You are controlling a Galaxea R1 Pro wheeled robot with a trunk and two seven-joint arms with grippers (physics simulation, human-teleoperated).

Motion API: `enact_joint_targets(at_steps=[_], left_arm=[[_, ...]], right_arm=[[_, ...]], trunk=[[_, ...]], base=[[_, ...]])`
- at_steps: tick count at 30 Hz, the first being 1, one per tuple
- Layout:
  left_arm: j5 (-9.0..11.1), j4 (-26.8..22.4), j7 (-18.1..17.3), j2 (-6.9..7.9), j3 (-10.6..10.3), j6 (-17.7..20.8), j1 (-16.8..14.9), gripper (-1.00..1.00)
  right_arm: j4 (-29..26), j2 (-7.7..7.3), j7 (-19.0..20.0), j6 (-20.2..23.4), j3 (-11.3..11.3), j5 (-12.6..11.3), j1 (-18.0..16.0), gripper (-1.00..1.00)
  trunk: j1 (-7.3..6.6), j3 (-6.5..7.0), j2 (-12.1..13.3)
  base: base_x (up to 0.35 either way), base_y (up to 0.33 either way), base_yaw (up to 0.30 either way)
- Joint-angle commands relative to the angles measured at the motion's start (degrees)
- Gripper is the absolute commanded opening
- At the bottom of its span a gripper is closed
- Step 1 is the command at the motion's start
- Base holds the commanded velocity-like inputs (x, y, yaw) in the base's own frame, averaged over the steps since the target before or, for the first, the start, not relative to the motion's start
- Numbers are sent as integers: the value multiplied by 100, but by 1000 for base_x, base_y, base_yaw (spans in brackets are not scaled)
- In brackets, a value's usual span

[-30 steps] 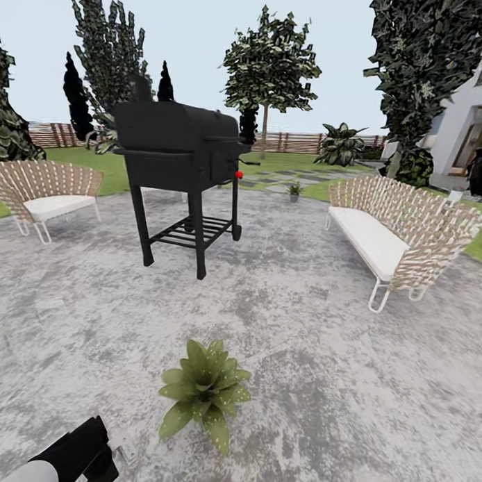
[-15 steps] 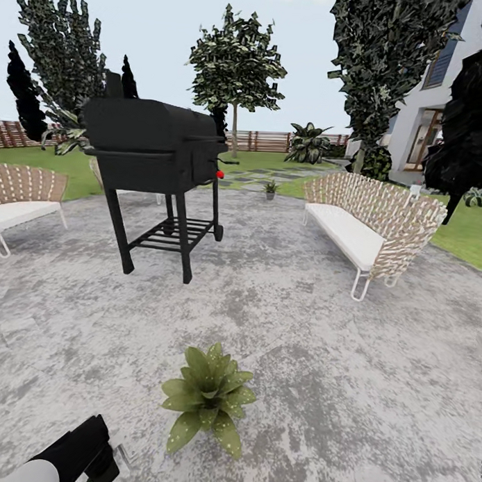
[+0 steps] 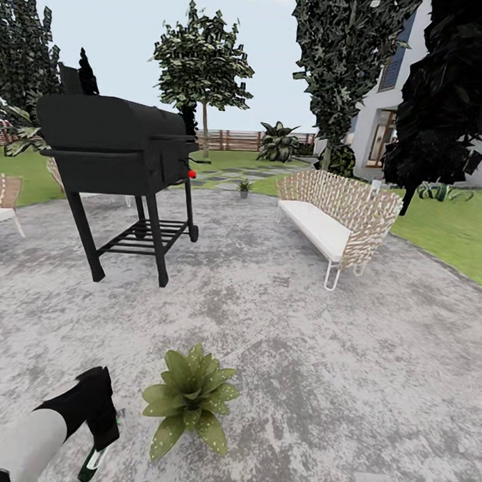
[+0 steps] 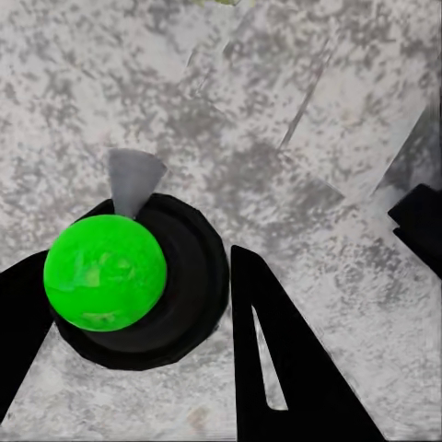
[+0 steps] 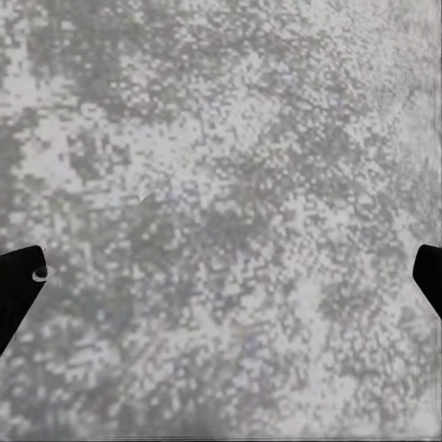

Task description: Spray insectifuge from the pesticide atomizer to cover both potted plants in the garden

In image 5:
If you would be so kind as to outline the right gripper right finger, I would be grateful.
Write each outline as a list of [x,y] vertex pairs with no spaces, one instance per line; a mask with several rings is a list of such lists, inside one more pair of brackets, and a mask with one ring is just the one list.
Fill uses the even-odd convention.
[[442,319],[442,249],[425,244],[419,248],[413,279]]

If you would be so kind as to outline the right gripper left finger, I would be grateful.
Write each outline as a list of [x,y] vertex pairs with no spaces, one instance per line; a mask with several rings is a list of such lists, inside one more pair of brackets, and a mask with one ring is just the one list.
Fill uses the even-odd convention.
[[0,355],[53,275],[54,267],[46,265],[41,246],[0,255]]

